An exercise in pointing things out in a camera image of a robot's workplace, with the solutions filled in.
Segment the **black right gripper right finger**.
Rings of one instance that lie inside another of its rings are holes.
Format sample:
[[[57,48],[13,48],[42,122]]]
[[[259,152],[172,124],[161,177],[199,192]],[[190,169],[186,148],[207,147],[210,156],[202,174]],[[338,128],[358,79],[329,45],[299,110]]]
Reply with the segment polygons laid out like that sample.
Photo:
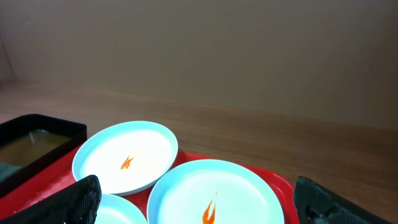
[[[300,224],[391,224],[304,176],[293,201]]]

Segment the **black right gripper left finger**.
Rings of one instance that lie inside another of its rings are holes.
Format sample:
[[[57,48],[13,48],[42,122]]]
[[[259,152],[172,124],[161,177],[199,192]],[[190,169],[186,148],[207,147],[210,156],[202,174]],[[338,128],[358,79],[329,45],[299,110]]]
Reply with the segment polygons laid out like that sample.
[[[94,224],[101,197],[99,179],[89,175],[1,224]]]

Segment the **light blue plate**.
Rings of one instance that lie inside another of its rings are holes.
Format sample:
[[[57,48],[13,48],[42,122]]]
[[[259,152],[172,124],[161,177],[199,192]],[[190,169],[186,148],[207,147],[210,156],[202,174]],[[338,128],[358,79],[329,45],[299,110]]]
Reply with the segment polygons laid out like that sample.
[[[144,214],[125,198],[103,194],[95,224],[147,224]]]
[[[147,203],[149,224],[284,224],[270,185],[232,162],[202,159],[168,171]]]
[[[99,179],[104,194],[132,195],[153,186],[175,162],[178,141],[171,130],[150,121],[110,126],[84,142],[72,162],[75,180]]]

